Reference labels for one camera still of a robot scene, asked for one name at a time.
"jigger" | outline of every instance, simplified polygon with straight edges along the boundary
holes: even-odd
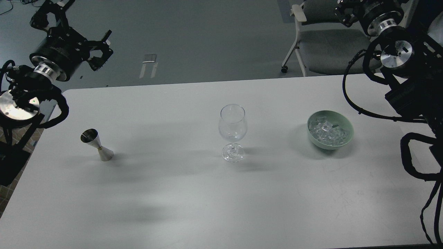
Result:
[[[100,159],[104,162],[111,160],[112,156],[114,155],[112,150],[101,145],[96,129],[85,130],[80,136],[80,140],[82,140],[82,142],[85,144],[89,144],[92,147],[97,148]]]

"chair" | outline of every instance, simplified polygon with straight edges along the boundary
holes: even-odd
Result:
[[[291,15],[295,17],[296,35],[282,63],[282,73],[288,71],[286,63],[295,52],[304,77],[306,69],[318,74],[344,74],[348,62],[354,55],[368,47],[369,37],[360,30],[345,26],[341,29],[300,30],[300,24],[304,26],[315,23],[339,23],[334,13],[336,7],[335,0],[306,0],[301,5],[292,6]],[[369,67],[375,70],[380,66],[379,61],[371,60]],[[361,73],[363,73],[361,63],[356,63],[350,70],[350,74]]]

